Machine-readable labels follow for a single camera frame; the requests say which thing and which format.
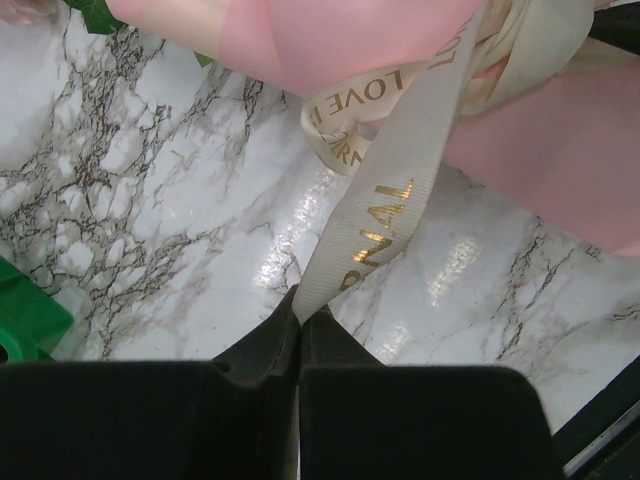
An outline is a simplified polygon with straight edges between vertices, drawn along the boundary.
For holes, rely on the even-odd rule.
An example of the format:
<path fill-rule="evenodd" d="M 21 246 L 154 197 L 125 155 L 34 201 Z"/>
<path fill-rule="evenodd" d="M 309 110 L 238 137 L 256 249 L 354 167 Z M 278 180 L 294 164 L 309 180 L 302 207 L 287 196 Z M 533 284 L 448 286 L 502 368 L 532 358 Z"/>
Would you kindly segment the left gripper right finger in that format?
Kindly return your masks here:
<path fill-rule="evenodd" d="M 302 326 L 304 479 L 560 479 L 539 397 L 496 366 L 385 366 L 324 308 Z"/>

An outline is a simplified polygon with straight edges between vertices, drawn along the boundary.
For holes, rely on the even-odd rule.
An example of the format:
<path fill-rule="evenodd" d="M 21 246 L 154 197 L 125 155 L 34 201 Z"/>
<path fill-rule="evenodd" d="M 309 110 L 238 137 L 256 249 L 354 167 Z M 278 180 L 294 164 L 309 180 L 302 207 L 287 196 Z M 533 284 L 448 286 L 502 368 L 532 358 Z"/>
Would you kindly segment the pink wrapping paper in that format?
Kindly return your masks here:
<path fill-rule="evenodd" d="M 639 252 L 639 6 L 611 1 L 112 1 L 115 18 L 304 98 L 332 169 L 363 127 L 591 244 Z"/>

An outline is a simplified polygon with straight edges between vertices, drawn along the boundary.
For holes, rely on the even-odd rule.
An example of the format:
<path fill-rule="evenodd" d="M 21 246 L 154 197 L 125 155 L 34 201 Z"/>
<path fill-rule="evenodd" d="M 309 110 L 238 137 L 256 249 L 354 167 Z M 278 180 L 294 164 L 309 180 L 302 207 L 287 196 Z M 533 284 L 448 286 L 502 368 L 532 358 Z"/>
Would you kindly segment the cream ribbon gold lettering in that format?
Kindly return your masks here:
<path fill-rule="evenodd" d="M 615 54 L 586 45 L 605 1 L 482 1 L 427 57 L 335 83 L 303 105 L 313 150 L 351 182 L 333 210 L 292 309 L 306 321 L 388 263 L 414 235 L 457 119 L 560 72 Z"/>

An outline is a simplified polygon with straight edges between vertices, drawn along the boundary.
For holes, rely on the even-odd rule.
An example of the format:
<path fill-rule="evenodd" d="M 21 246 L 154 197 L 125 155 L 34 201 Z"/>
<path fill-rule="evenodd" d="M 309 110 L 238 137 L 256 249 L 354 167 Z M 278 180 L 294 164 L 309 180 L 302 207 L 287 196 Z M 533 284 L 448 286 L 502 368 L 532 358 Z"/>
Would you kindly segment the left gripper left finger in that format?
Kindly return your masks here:
<path fill-rule="evenodd" d="M 206 361 L 1 370 L 5 479 L 292 479 L 301 329 L 286 295 Z"/>

